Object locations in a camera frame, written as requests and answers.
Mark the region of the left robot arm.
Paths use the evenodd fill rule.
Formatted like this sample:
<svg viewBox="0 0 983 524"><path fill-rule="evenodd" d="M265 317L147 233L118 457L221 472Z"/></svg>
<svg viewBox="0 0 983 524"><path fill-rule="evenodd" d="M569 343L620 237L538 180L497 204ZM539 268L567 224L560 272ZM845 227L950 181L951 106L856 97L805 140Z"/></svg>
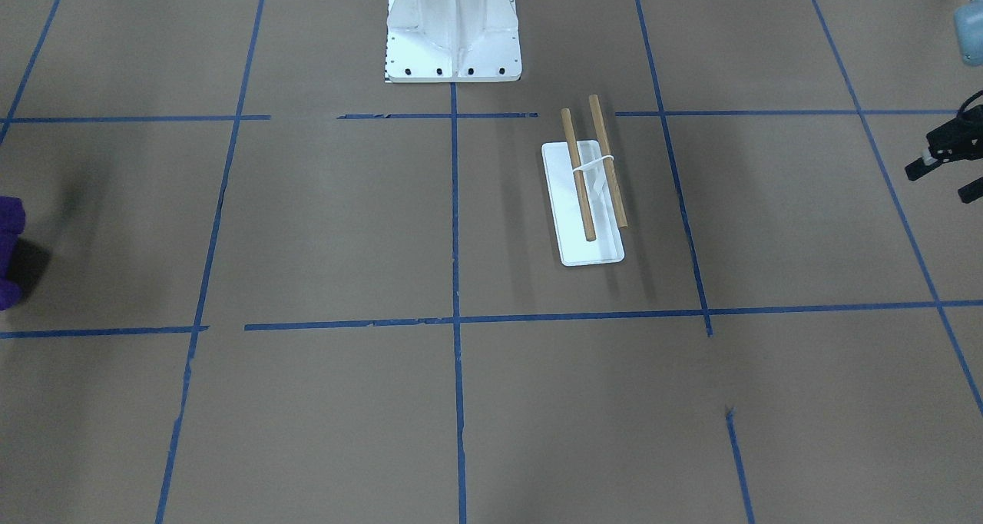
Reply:
<svg viewBox="0 0 983 524"><path fill-rule="evenodd" d="M982 58L981 0L971 0L955 12L956 41L961 49L962 61L970 66L980 66ZM975 162L982 158L982 92L978 91L963 101L953 118L925 135L927 147L912 163L905 166L909 181L918 181L952 162Z"/></svg>

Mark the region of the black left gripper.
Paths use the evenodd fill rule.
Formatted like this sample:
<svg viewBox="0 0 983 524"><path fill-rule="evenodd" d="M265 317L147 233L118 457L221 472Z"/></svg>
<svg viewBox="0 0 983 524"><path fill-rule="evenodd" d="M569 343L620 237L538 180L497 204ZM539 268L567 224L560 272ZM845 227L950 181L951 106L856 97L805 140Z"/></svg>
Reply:
<svg viewBox="0 0 983 524"><path fill-rule="evenodd" d="M925 156L905 166L909 181L920 180L944 163L981 159L982 121L980 118L952 118L928 132L926 140ZM958 189L958 197L963 204L979 201L983 198L983 185L966 184Z"/></svg>

